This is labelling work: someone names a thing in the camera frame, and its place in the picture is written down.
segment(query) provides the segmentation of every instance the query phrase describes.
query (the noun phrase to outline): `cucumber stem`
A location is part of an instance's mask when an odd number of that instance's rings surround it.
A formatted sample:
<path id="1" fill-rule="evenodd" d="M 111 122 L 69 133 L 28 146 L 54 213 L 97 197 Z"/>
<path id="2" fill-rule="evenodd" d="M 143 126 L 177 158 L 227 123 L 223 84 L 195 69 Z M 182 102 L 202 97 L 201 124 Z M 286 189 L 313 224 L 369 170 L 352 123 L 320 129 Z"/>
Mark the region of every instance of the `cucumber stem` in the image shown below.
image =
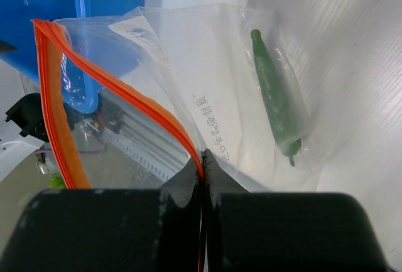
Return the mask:
<path id="1" fill-rule="evenodd" d="M 295 159 L 293 159 L 293 156 L 289 156 L 289 163 L 292 167 L 295 167 Z"/>

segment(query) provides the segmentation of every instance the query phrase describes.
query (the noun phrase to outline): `black mechanical part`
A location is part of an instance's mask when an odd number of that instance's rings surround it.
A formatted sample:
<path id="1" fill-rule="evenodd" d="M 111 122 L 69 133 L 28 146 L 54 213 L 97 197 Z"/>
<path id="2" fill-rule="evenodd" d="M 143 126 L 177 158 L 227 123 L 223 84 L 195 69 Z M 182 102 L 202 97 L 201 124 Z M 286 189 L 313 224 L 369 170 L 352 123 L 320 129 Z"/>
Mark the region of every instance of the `black mechanical part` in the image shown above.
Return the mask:
<path id="1" fill-rule="evenodd" d="M 21 128 L 19 134 L 22 137 L 31 135 L 49 142 L 39 93 L 25 95 L 6 112 L 6 115 L 7 122 L 12 120 Z"/>
<path id="2" fill-rule="evenodd" d="M 96 111 L 92 112 L 92 113 L 84 114 L 84 113 L 81 113 L 81 112 L 77 111 L 73 107 L 70 107 L 65 102 L 63 103 L 63 106 L 64 106 L 64 111 L 65 111 L 66 116 L 67 116 L 68 126 L 69 126 L 69 128 L 71 130 L 74 130 L 74 126 L 77 123 L 82 122 L 84 119 L 89 118 L 89 119 L 92 119 L 92 120 L 97 120 Z"/>
<path id="3" fill-rule="evenodd" d="M 117 106 L 114 102 L 110 101 L 108 98 L 104 97 L 102 93 L 99 96 L 99 106 L 98 110 L 101 114 L 103 122 L 106 127 L 114 133 L 118 133 L 122 126 L 122 115 L 124 111 Z"/>
<path id="4" fill-rule="evenodd" d="M 203 164 L 203 183 L 189 161 L 159 190 L 39 194 L 0 271 L 197 271 L 205 242 L 211 272 L 392 271 L 353 198 L 248 193 L 209 150 Z"/>
<path id="5" fill-rule="evenodd" d="M 7 43 L 6 41 L 0 40 L 0 55 L 7 54 L 17 50 L 16 47 Z"/>
<path id="6" fill-rule="evenodd" d="M 211 272 L 388 271 L 366 213 L 347 195 L 222 193 L 212 215 L 208 233 L 221 249 L 208 248 Z"/>
<path id="7" fill-rule="evenodd" d="M 46 190 L 25 208 L 0 271 L 196 271 L 198 182 L 189 162 L 159 190 Z"/>

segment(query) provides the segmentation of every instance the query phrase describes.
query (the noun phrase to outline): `green cucumber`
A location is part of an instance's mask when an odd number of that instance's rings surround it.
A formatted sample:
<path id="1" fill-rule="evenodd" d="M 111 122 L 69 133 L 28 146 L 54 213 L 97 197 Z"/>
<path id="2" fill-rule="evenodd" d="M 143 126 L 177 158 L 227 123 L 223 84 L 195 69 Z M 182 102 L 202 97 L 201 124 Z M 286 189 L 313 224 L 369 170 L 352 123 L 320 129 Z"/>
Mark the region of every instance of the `green cucumber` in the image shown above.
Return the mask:
<path id="1" fill-rule="evenodd" d="M 50 176 L 50 188 L 54 189 L 66 189 L 67 186 L 64 183 L 64 180 L 61 176 L 56 175 L 55 173 L 52 173 Z"/>
<path id="2" fill-rule="evenodd" d="M 254 29 L 250 35 L 253 41 L 257 78 L 272 134 L 282 154 L 289 157 L 290 165 L 294 166 L 293 156 L 297 155 L 302 146 L 300 138 L 290 143 L 290 140 L 298 134 L 296 114 L 291 108 L 284 80 L 275 68 L 261 38 L 261 32 Z"/>

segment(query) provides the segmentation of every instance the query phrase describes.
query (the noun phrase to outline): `blue plastic bin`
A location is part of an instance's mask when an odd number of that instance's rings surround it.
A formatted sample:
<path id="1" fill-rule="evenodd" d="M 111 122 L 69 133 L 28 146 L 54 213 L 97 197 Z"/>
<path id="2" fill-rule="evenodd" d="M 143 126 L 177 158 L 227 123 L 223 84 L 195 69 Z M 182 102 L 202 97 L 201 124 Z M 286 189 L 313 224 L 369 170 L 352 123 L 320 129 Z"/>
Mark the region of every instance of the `blue plastic bin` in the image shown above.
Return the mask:
<path id="1" fill-rule="evenodd" d="M 53 21 L 60 18 L 122 15 L 144 0 L 2 0 L 0 3 L 0 40 L 17 48 L 1 58 L 35 82 L 39 81 L 34 18 Z M 96 110 L 97 93 L 102 88 L 78 68 L 69 70 L 71 88 L 63 91 L 66 103 L 82 113 Z"/>

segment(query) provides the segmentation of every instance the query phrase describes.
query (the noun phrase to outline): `wire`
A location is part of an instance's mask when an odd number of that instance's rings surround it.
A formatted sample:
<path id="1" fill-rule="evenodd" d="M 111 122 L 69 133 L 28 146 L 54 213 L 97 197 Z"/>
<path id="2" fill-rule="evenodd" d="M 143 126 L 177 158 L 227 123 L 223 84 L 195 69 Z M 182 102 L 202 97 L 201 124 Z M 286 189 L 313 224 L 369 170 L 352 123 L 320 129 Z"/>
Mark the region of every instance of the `wire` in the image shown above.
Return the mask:
<path id="1" fill-rule="evenodd" d="M 78 154 L 81 155 L 98 155 L 98 154 L 103 154 L 107 151 L 107 145 L 105 144 L 104 148 L 101 150 L 95 150 L 95 151 L 78 151 Z M 42 154 L 42 153 L 52 153 L 53 150 L 51 148 L 40 148 L 34 152 L 31 153 L 31 155 L 36 155 L 36 154 Z"/>
<path id="2" fill-rule="evenodd" d="M 105 129 L 105 122 L 102 118 L 101 112 L 99 110 L 96 110 L 96 114 L 99 120 L 99 123 L 101 125 L 102 129 Z M 100 144 L 103 144 L 103 141 L 99 139 L 97 136 L 93 136 Z M 98 154 L 103 154 L 107 151 L 107 145 L 104 144 L 104 147 L 101 150 L 95 150 L 95 151 L 78 151 L 78 154 L 81 155 L 98 155 Z M 40 148 L 34 152 L 31 153 L 31 155 L 36 155 L 36 154 L 43 154 L 43 153 L 52 153 L 53 150 L 51 148 Z"/>

